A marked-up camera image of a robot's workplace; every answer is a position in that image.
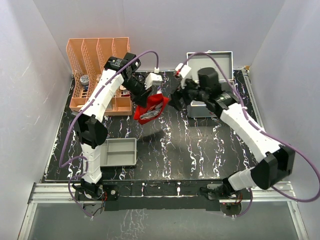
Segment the red first aid pouch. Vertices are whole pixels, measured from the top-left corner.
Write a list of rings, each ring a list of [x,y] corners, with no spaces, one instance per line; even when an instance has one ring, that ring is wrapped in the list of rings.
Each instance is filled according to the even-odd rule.
[[[136,107],[133,119],[138,121],[141,125],[157,119],[164,111],[169,100],[170,99],[163,96],[162,93],[149,96],[147,98],[146,107]]]

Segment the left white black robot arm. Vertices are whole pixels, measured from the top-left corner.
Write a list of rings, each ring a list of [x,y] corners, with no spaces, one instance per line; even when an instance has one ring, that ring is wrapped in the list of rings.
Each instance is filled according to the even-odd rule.
[[[108,130],[103,124],[106,109],[120,86],[130,93],[132,101],[147,106],[151,84],[140,82],[134,73],[141,66],[138,56],[130,52],[124,58],[111,56],[104,65],[99,82],[75,117],[74,130],[79,138],[83,156],[83,173],[80,186],[74,186],[89,199],[97,200],[103,195],[101,185],[101,152]]]

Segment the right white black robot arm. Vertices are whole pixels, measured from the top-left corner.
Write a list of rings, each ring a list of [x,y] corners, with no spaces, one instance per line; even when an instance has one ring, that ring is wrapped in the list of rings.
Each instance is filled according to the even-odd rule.
[[[201,68],[197,72],[198,81],[192,79],[192,69],[179,64],[175,77],[180,84],[171,94],[169,105],[180,111],[182,103],[203,102],[206,108],[244,141],[253,153],[257,165],[238,171],[224,178],[222,185],[212,192],[219,197],[235,198],[241,190],[259,187],[267,190],[293,170],[295,151],[279,141],[263,134],[261,128],[250,116],[232,91],[223,90],[219,75],[213,67]]]

